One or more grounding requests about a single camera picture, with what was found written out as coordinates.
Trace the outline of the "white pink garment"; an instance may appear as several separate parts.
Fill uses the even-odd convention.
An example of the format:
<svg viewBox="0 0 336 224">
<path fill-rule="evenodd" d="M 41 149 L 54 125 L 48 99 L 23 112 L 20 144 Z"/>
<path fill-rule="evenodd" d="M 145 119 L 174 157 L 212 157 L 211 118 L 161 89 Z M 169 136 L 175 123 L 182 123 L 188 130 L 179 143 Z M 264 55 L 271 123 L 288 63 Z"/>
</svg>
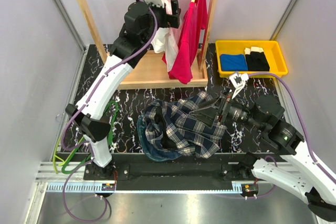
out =
<svg viewBox="0 0 336 224">
<path fill-rule="evenodd" d="M 178 43 L 182 31 L 182 19 L 180 18 L 179 28 L 161 28 L 159 24 L 160 19 L 158 19 L 158 29 L 151 44 L 155 53 L 165 53 L 163 61 L 166 63 L 167 71 L 170 72 L 179 51 Z"/>
</svg>

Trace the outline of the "magenta pink shirt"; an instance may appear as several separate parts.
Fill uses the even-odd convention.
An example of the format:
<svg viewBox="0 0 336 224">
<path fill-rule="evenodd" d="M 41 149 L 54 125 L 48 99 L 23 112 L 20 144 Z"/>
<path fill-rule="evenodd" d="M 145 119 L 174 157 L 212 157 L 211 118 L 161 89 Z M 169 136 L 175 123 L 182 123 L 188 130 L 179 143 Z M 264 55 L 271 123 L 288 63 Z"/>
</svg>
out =
<svg viewBox="0 0 336 224">
<path fill-rule="evenodd" d="M 207 18 L 206 0 L 190 2 L 182 23 L 179 52 L 172 70 L 168 72 L 171 79 L 177 79 L 182 84 L 188 84 L 192 80 L 191 66 L 197 54 L 201 30 L 206 28 Z"/>
</svg>

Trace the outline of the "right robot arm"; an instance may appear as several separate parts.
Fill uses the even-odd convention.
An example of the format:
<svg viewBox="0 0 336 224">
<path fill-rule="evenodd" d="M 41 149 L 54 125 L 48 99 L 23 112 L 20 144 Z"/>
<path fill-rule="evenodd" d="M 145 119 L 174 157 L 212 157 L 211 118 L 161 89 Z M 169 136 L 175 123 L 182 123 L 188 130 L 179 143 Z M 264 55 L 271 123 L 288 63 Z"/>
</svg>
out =
<svg viewBox="0 0 336 224">
<path fill-rule="evenodd" d="M 239 176 L 244 180 L 255 177 L 270 182 L 302 200 L 316 216 L 334 222 L 335 175 L 327 176 L 326 167 L 319 167 L 320 162 L 312 159 L 308 141 L 282 118 L 284 112 L 270 95 L 259 97 L 251 108 L 223 95 L 200 104 L 189 114 L 207 126 L 233 121 L 258 131 L 262 143 L 299 170 L 301 176 L 294 176 L 252 153 L 247 153 L 236 165 Z"/>
</svg>

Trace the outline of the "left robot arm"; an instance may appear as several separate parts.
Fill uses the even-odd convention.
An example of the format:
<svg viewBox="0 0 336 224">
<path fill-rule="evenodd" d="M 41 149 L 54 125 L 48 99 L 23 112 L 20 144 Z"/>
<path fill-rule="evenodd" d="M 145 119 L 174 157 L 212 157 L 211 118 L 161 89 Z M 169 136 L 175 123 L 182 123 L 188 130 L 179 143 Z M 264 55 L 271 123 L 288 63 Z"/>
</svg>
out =
<svg viewBox="0 0 336 224">
<path fill-rule="evenodd" d="M 104 109 L 120 83 L 147 53 L 157 30 L 179 27 L 179 3 L 177 0 L 170 3 L 171 14 L 166 12 L 165 5 L 157 6 L 144 0 L 131 4 L 119 37 L 112 44 L 111 55 L 98 77 L 77 104 L 66 106 L 69 122 L 76 124 L 82 132 L 90 148 L 95 174 L 103 180 L 113 175 L 113 158 L 108 145 L 111 126 L 101 119 Z"/>
</svg>

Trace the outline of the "dark green hanger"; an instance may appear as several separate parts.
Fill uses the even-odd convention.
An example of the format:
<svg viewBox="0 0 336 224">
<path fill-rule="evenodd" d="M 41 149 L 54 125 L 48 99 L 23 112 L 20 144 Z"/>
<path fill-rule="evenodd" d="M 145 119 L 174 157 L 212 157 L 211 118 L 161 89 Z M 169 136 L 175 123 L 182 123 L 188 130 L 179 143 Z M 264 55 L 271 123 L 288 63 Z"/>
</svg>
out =
<svg viewBox="0 0 336 224">
<path fill-rule="evenodd" d="M 110 118 L 110 131 L 107 135 L 107 144 L 108 146 L 110 146 L 112 144 L 112 141 L 113 141 L 113 127 L 114 127 L 114 122 L 116 120 L 116 117 L 117 117 L 117 113 L 119 111 L 119 106 L 117 104 L 116 101 L 109 101 L 108 104 L 106 105 L 105 109 L 104 109 L 104 112 L 103 112 L 103 115 L 106 115 L 107 112 L 110 112 L 112 110 L 113 114 Z M 66 170 L 66 167 L 68 166 L 68 164 L 71 162 L 72 158 L 74 157 L 74 155 L 77 153 L 77 151 L 81 148 L 82 145 L 84 145 L 84 141 L 85 141 L 85 138 L 82 137 L 79 141 L 78 141 L 78 144 L 79 144 L 79 147 L 76 147 L 75 149 L 73 149 L 70 154 L 68 155 L 68 157 L 62 161 L 61 163 L 61 172 L 63 174 L 70 174 L 71 172 L 73 172 L 76 167 L 72 170 Z"/>
</svg>

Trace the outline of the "lime green hanger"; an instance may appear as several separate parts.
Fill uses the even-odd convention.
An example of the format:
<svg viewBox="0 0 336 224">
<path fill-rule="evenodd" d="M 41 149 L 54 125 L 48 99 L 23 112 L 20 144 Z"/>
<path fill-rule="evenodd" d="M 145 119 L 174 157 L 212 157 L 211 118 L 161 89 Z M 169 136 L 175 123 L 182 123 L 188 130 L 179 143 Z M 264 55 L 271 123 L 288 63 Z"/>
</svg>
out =
<svg viewBox="0 0 336 224">
<path fill-rule="evenodd" d="M 66 159 L 63 159 L 63 158 L 58 156 L 57 152 L 60 149 L 61 149 L 61 135 L 59 136 L 59 138 L 56 142 L 54 152 L 53 152 L 53 155 L 52 155 L 53 156 L 52 157 L 52 167 L 54 169 L 55 174 L 59 173 L 57 166 L 65 166 L 65 165 L 68 165 L 68 163 L 69 163 L 69 158 L 68 157 Z"/>
</svg>

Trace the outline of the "blue denim skirt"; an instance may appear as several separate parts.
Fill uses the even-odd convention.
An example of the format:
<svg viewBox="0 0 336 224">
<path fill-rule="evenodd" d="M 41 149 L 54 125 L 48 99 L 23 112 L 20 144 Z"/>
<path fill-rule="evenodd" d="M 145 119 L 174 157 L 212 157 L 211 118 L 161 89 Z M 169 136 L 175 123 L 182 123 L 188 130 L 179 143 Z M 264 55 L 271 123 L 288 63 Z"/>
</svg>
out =
<svg viewBox="0 0 336 224">
<path fill-rule="evenodd" d="M 142 147 L 143 153 L 147 156 L 152 161 L 155 162 L 166 162 L 166 161 L 172 161 L 175 160 L 182 155 L 176 151 L 169 151 L 169 152 L 164 152 L 157 150 L 155 147 L 153 147 L 149 141 L 146 139 L 145 135 L 145 129 L 146 129 L 146 123 L 144 121 L 144 116 L 141 114 L 138 118 L 137 121 L 137 133 L 139 137 L 139 142 Z"/>
</svg>

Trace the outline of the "navy plaid skirt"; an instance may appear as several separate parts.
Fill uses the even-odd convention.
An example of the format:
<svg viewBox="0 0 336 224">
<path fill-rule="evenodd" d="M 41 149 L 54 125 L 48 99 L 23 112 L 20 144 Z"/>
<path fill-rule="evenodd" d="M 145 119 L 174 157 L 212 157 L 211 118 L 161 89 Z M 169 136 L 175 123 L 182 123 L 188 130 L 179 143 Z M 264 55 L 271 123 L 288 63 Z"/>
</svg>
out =
<svg viewBox="0 0 336 224">
<path fill-rule="evenodd" d="M 205 91 L 174 102 L 155 100 L 144 110 L 145 135 L 157 150 L 182 156 L 209 158 L 219 150 L 226 127 L 214 122 L 208 127 L 190 116 L 202 102 L 213 97 Z"/>
</svg>

